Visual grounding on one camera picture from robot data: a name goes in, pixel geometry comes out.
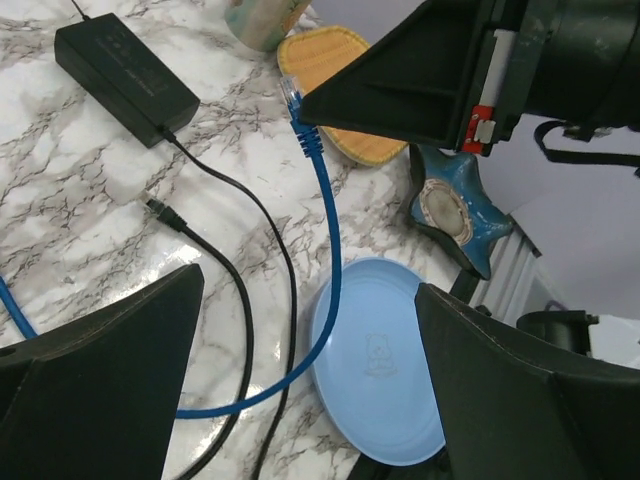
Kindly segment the black power adapter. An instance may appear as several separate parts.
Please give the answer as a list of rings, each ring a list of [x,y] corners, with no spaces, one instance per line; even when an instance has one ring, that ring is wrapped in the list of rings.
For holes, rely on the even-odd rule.
[[[115,14],[58,29],[57,64],[147,148],[190,123],[200,99]]]

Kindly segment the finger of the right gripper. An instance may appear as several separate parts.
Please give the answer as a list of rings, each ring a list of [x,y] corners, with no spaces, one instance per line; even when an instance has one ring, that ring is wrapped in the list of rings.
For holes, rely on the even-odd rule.
[[[364,54],[307,93],[308,124],[487,155],[476,130],[499,31],[515,32],[517,1],[425,1]]]

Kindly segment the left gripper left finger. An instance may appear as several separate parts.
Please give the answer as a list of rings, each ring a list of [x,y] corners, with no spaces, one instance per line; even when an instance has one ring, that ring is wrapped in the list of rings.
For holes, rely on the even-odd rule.
[[[1,351],[5,479],[158,479],[200,313],[182,266]]]

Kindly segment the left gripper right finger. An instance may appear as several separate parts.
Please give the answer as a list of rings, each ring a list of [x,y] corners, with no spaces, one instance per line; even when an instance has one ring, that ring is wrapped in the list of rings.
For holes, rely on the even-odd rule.
[[[432,284],[415,305],[454,478],[638,478],[638,370],[553,346]]]

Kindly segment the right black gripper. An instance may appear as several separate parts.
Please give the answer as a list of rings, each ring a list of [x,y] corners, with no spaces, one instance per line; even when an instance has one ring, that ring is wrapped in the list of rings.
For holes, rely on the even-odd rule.
[[[523,114],[639,129],[639,3],[516,1],[532,52]]]

